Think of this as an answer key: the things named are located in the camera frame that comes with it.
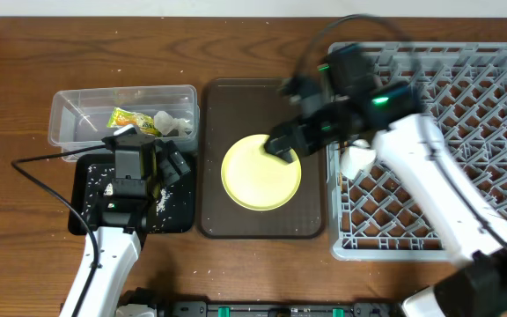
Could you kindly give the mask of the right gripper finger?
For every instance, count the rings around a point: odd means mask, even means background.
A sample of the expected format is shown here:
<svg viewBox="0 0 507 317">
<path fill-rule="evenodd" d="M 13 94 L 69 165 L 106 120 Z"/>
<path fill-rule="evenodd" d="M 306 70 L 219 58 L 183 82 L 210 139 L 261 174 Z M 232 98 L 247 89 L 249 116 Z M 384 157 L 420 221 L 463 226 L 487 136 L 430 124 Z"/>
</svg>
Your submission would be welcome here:
<svg viewBox="0 0 507 317">
<path fill-rule="evenodd" d="M 284 122 L 270 130 L 263 145 L 266 153 L 280 158 L 286 163 L 294 161 L 291 151 L 299 158 L 305 157 L 305 137 L 301 127 L 295 122 Z"/>
<path fill-rule="evenodd" d="M 307 76 L 284 79 L 279 92 L 289 99 L 291 105 L 299 106 L 302 115 L 312 115 L 324 104 L 320 84 Z"/>
</svg>

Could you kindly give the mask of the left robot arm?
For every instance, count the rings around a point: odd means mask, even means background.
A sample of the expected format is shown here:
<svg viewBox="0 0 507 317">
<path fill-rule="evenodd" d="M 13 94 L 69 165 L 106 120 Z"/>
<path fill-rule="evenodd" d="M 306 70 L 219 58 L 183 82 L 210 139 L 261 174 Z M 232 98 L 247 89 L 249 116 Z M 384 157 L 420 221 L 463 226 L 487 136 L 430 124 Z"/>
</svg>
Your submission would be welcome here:
<svg viewBox="0 0 507 317">
<path fill-rule="evenodd" d="M 188 231 L 195 216 L 195 161 L 150 136 L 107 137 L 107 154 L 77 160 L 69 230 L 84 256 L 63 316 L 114 316 L 123 285 L 152 233 Z"/>
</svg>

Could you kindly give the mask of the white tissue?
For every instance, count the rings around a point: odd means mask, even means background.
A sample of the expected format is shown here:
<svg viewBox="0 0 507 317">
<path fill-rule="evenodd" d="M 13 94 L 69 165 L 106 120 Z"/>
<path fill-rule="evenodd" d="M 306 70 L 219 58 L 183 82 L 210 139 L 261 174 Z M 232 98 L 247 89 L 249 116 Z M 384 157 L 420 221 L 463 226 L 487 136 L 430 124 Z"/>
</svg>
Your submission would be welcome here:
<svg viewBox="0 0 507 317">
<path fill-rule="evenodd" d="M 187 136 L 193 131 L 193 125 L 189 120 L 174 118 L 166 111 L 155 114 L 154 127 L 162 136 Z"/>
</svg>

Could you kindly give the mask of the white cup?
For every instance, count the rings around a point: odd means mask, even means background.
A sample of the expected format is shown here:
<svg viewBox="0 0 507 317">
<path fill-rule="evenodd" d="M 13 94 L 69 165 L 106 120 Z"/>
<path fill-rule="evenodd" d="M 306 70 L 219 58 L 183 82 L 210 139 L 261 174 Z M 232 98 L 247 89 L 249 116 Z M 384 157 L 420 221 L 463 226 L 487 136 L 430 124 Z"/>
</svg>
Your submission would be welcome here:
<svg viewBox="0 0 507 317">
<path fill-rule="evenodd" d="M 340 156 L 340 172 L 353 181 L 360 172 L 368 173 L 376 160 L 377 154 L 370 144 L 358 139 L 346 148 Z"/>
</svg>

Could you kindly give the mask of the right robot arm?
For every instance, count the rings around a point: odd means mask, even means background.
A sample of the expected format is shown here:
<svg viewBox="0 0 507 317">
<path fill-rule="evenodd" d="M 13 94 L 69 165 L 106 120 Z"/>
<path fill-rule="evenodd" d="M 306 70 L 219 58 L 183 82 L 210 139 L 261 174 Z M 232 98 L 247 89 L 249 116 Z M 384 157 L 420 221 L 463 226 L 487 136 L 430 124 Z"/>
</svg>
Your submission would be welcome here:
<svg viewBox="0 0 507 317">
<path fill-rule="evenodd" d="M 267 153 L 290 163 L 333 142 L 366 137 L 433 226 L 456 272 L 401 301 L 400 316 L 498 316 L 507 311 L 507 220 L 452 158 L 445 140 L 405 82 L 340 89 L 326 102 L 320 85 L 292 77 L 282 93 L 303 113 L 271 129 Z"/>
</svg>

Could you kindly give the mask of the green snack wrapper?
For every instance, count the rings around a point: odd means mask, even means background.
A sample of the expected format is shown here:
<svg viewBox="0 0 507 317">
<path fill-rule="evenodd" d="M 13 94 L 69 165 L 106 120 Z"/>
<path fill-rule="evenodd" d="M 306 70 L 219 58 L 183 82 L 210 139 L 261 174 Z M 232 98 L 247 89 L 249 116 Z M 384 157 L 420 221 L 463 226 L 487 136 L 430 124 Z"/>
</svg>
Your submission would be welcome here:
<svg viewBox="0 0 507 317">
<path fill-rule="evenodd" d="M 122 128 L 130 124 L 137 126 L 145 134 L 162 136 L 162 134 L 156 129 L 152 117 L 147 114 L 123 110 L 119 107 L 116 107 L 112 112 L 107 122 L 107 127 Z"/>
</svg>

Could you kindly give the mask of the yellow plate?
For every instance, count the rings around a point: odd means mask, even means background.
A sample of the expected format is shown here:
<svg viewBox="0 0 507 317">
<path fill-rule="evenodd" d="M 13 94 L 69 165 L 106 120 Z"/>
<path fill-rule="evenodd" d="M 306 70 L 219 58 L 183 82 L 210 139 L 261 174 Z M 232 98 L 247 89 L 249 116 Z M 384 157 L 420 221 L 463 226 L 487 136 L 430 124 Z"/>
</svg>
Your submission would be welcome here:
<svg viewBox="0 0 507 317">
<path fill-rule="evenodd" d="M 302 167 L 298 155 L 288 151 L 290 163 L 265 152 L 267 135 L 238 140 L 225 153 L 221 182 L 226 194 L 239 206 L 268 211 L 285 205 L 298 191 Z"/>
</svg>

